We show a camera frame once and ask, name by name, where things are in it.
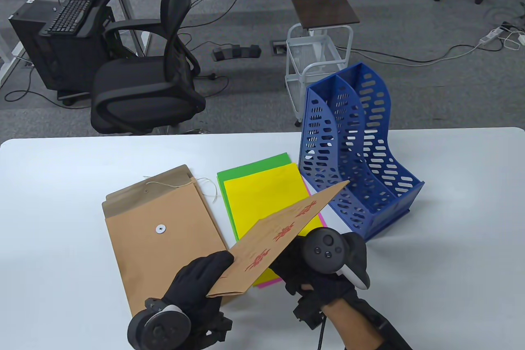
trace perforated plastic holder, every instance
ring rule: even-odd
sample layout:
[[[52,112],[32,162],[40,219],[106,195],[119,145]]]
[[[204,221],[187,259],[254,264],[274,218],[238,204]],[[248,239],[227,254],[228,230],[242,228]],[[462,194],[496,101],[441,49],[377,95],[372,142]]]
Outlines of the perforated plastic holder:
[[[363,63],[307,90],[300,172],[317,191],[350,181],[330,206],[366,240],[408,213],[424,185],[390,153],[389,119],[388,90]]]

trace gloved hand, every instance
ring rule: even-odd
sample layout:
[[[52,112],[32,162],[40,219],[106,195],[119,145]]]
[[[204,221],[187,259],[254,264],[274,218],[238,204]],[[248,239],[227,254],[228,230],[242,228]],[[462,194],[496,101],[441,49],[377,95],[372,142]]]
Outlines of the gloved hand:
[[[366,245],[364,240],[354,232],[342,234],[343,238],[358,251],[358,258],[366,268]],[[302,243],[304,237],[296,237],[290,245],[276,258],[270,269],[274,271],[286,283],[289,292],[298,292],[306,295],[307,291],[301,289],[301,285],[313,287],[315,295],[328,305],[351,292],[357,298],[357,292],[352,283],[343,276],[332,273],[325,275],[310,268],[302,257]]]
[[[188,316],[192,332],[207,325],[219,313],[222,297],[207,298],[206,294],[233,260],[226,250],[193,260],[177,273],[163,296],[163,302],[176,305]]]

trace black keyboard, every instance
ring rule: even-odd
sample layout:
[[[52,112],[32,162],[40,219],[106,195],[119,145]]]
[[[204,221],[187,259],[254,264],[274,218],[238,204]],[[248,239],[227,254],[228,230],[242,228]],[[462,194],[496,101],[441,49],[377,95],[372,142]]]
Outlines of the black keyboard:
[[[84,24],[95,0],[68,0],[53,19],[47,33],[51,35],[76,35]]]

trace dark wooden tabletop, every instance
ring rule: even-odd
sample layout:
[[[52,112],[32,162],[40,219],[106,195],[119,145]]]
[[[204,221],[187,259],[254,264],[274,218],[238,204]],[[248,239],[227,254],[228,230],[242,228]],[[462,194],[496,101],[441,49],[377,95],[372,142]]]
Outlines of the dark wooden tabletop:
[[[303,29],[359,23],[348,0],[292,0]]]

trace floor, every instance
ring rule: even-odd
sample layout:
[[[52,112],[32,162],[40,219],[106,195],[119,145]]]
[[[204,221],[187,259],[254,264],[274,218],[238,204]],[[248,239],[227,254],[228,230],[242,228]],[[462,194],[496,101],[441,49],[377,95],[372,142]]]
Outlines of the floor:
[[[26,0],[0,0],[0,32],[14,46],[17,38],[8,16]],[[185,24],[210,21],[233,0],[205,0],[191,10]],[[432,59],[456,44],[478,43],[503,20],[523,14],[520,1],[485,0],[348,0],[361,23],[354,26],[353,48],[387,52],[412,59]],[[155,18],[160,0],[131,0],[138,18]],[[120,14],[118,3],[111,3]],[[270,41],[285,37],[296,23],[290,0],[238,0],[221,20],[185,30],[193,48],[207,40],[216,43],[258,44],[260,59],[237,59],[214,63],[212,44],[195,50],[203,73],[228,76],[223,93],[209,98],[206,110],[182,125],[202,127],[212,133],[295,131],[294,113],[285,89],[285,58],[270,54]],[[343,37],[335,36],[336,44]],[[497,42],[489,48],[497,48]],[[155,39],[150,54],[162,53],[164,42]],[[456,48],[451,55],[468,48]],[[525,128],[525,50],[474,53],[424,67],[381,64],[353,52],[351,63],[363,61],[385,80],[392,96],[390,128],[499,127]],[[375,55],[383,61],[396,59]],[[6,93],[26,89],[30,69],[22,62],[0,90],[0,143],[9,138],[96,136],[90,126],[89,109],[58,108],[38,95],[14,103]],[[199,80],[203,94],[220,89],[224,80]],[[54,101],[34,72],[31,90]],[[89,102],[79,102],[79,106]]]

